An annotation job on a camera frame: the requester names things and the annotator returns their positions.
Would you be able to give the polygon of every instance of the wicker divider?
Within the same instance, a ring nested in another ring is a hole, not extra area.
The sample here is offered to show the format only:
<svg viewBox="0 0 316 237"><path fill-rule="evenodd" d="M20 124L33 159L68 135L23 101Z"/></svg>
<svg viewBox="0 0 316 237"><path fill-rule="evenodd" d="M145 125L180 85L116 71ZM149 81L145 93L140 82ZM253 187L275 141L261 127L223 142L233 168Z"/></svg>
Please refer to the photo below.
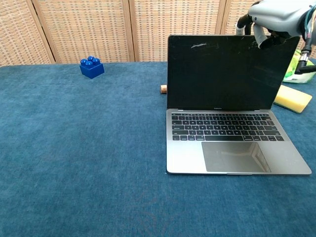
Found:
<svg viewBox="0 0 316 237"><path fill-rule="evenodd" d="M227 0L226 8L224 12L224 18L222 22L221 34L234 35L236 33L235 25L240 17L248 12L248 9L254 4L255 0ZM298 49L304 46L303 39L298 44ZM316 51L311 54L312 58L315 58Z"/></svg>
<svg viewBox="0 0 316 237"><path fill-rule="evenodd" d="M170 34L220 34L225 0L129 0L136 61L166 61Z"/></svg>
<svg viewBox="0 0 316 237"><path fill-rule="evenodd" d="M134 61L127 0L33 0L57 63Z"/></svg>
<svg viewBox="0 0 316 237"><path fill-rule="evenodd" d="M30 0L1 1L0 39L0 66L55 62Z"/></svg>

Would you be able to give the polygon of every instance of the gray laptop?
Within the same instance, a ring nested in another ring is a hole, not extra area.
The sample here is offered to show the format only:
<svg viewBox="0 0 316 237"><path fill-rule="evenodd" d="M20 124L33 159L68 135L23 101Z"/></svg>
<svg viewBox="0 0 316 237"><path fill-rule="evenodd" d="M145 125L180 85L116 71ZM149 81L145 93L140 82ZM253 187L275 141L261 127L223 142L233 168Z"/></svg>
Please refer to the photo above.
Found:
<svg viewBox="0 0 316 237"><path fill-rule="evenodd" d="M298 41L169 37L168 173L311 174L270 110Z"/></svg>

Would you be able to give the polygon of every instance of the sponge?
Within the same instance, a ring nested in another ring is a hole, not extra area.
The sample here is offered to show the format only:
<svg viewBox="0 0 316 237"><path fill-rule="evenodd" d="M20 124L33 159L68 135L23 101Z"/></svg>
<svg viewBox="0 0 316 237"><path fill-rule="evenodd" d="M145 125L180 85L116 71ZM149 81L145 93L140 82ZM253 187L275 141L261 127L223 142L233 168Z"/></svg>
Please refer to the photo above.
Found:
<svg viewBox="0 0 316 237"><path fill-rule="evenodd" d="M284 106L290 110L293 110L297 113L301 113L311 99L311 95L281 85L276 95L275 103Z"/></svg>

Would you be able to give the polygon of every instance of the laptop screen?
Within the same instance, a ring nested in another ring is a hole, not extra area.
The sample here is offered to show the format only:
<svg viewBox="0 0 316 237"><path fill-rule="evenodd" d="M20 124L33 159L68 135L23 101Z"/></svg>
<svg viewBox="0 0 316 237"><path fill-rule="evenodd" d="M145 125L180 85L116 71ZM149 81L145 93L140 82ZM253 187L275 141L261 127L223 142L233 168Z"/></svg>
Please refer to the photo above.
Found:
<svg viewBox="0 0 316 237"><path fill-rule="evenodd" d="M170 36L167 107L270 109L298 41L263 50L254 36Z"/></svg>

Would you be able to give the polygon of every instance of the cork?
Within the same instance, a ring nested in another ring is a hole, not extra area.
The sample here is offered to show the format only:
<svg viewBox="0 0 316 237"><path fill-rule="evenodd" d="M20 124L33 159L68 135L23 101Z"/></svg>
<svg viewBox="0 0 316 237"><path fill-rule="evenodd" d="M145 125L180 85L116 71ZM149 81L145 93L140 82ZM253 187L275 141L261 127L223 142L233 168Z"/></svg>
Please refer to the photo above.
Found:
<svg viewBox="0 0 316 237"><path fill-rule="evenodd" d="M167 93L167 85L161 85L160 86L160 93L166 94Z"/></svg>

